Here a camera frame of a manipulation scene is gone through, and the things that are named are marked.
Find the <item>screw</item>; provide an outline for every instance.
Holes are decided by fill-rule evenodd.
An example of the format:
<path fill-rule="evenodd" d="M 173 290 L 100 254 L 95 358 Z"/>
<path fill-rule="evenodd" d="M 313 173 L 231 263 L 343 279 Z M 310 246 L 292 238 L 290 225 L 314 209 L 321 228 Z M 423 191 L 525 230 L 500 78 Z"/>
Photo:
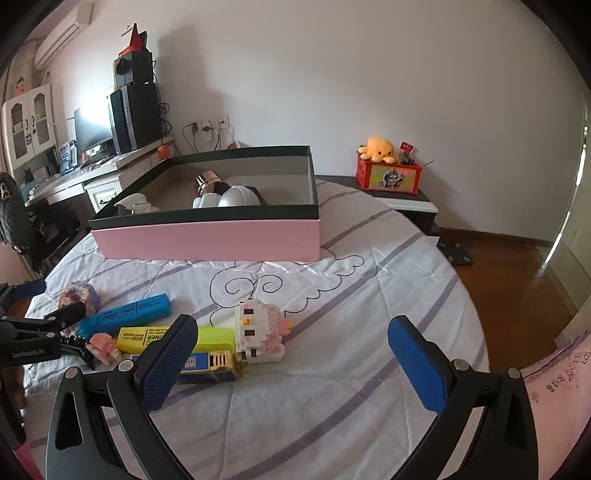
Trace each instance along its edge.
<path fill-rule="evenodd" d="M 129 372 L 134 367 L 133 360 L 123 360 L 117 368 L 119 368 L 120 372 Z"/>
<path fill-rule="evenodd" d="M 515 367 L 511 367 L 509 370 L 507 370 L 507 373 L 511 378 L 514 378 L 515 380 L 517 380 L 521 376 L 521 372 L 517 370 Z"/>
<path fill-rule="evenodd" d="M 461 358 L 457 358 L 456 360 L 454 360 L 453 366 L 456 370 L 459 370 L 460 372 L 465 372 L 470 368 L 470 364 Z"/>
<path fill-rule="evenodd" d="M 76 375 L 78 375 L 78 369 L 76 367 L 70 367 L 68 370 L 66 370 L 66 373 L 64 374 L 64 376 L 66 378 L 74 378 Z"/>

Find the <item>stuffed toy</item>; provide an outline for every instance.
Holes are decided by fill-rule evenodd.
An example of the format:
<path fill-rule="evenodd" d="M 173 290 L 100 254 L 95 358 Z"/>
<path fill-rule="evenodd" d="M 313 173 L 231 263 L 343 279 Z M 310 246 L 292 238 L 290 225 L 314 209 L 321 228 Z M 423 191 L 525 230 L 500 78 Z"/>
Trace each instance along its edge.
<path fill-rule="evenodd" d="M 384 161 L 386 163 L 397 163 L 396 150 L 390 140 L 382 137 L 372 137 L 368 140 L 367 147 L 359 147 L 358 152 L 364 160 L 371 160 L 374 163 Z"/>

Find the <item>nightstand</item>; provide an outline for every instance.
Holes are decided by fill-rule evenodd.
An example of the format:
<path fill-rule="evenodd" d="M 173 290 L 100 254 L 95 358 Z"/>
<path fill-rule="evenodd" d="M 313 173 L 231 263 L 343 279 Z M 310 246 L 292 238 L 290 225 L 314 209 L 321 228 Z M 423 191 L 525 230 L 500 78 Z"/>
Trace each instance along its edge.
<path fill-rule="evenodd" d="M 419 190 L 416 195 L 411 195 L 409 193 L 380 192 L 377 190 L 362 190 L 355 177 L 317 175 L 316 178 L 361 190 L 381 202 L 384 202 L 390 208 L 402 213 L 428 236 L 429 240 L 433 243 L 433 246 L 437 246 L 440 231 L 439 228 L 437 228 L 437 225 L 435 225 L 435 216 L 439 210 L 431 200 L 421 192 L 421 190 Z"/>

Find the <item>yellow highlighter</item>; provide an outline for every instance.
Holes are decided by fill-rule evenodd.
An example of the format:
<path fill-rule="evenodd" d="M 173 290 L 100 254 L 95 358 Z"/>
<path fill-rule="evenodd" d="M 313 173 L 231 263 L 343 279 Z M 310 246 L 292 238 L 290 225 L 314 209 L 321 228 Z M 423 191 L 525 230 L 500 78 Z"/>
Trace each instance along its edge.
<path fill-rule="evenodd" d="M 119 330 L 117 348 L 121 352 L 139 355 L 151 342 L 160 340 L 167 330 L 168 326 L 122 328 Z M 193 353 L 224 350 L 236 351 L 233 328 L 199 326 L 199 337 Z"/>

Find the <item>black clamp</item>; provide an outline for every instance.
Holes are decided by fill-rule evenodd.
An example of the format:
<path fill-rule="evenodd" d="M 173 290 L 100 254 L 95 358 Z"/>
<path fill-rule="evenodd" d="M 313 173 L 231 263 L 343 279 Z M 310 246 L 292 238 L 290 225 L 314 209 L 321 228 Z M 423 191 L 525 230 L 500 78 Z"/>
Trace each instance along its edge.
<path fill-rule="evenodd" d="M 191 480 L 149 417 L 164 404 L 197 343 L 197 322 L 181 315 L 139 358 L 109 372 L 64 373 L 47 439 L 48 480 L 132 480 L 113 442 L 103 407 L 121 429 L 148 479 Z"/>
<path fill-rule="evenodd" d="M 42 319 L 0 316 L 0 368 L 54 360 L 63 353 L 77 355 L 89 368 L 93 368 L 94 357 L 85 348 L 86 342 L 61 335 L 62 330 L 85 316 L 86 306 L 81 301 Z"/>
<path fill-rule="evenodd" d="M 8 285 L 0 283 L 0 317 L 6 315 L 15 301 L 30 299 L 45 292 L 44 279 L 23 283 L 22 285 Z"/>
<path fill-rule="evenodd" d="M 423 406 L 438 415 L 392 480 L 437 479 L 477 407 L 484 411 L 472 444 L 447 478 L 537 480 L 534 417 L 519 370 L 490 374 L 449 361 L 403 315 L 391 320 L 388 343 Z"/>

